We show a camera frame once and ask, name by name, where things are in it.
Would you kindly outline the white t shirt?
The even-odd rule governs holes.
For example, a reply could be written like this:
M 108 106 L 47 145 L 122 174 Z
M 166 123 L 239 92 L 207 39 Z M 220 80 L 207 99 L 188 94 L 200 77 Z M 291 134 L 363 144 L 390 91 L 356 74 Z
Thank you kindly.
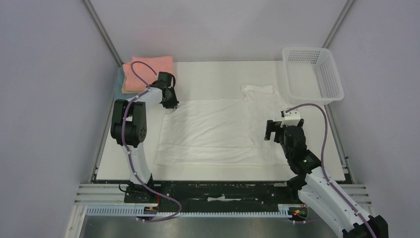
M 156 163 L 162 166 L 283 166 L 283 151 L 266 142 L 268 120 L 287 107 L 272 86 L 241 87 L 243 99 L 182 101 L 163 117 Z

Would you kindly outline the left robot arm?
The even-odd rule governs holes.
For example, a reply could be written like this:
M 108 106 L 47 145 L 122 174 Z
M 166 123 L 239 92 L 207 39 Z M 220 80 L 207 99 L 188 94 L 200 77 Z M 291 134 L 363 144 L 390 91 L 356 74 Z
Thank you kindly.
M 155 105 L 176 109 L 179 102 L 175 93 L 175 76 L 159 72 L 157 80 L 131 99 L 114 102 L 110 134 L 125 154 L 130 170 L 129 191 L 143 202 L 151 202 L 156 190 L 149 183 L 153 180 L 147 165 L 144 141 L 147 136 L 147 110 Z

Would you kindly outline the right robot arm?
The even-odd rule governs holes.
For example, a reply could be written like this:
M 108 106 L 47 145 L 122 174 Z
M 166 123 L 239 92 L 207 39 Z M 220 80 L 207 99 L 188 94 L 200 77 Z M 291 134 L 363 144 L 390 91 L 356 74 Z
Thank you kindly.
M 274 134 L 282 146 L 295 177 L 287 181 L 286 196 L 312 208 L 339 238 L 387 238 L 388 223 L 373 216 L 353 200 L 321 165 L 321 160 L 307 148 L 303 120 L 296 125 L 281 121 L 266 122 L 265 140 Z

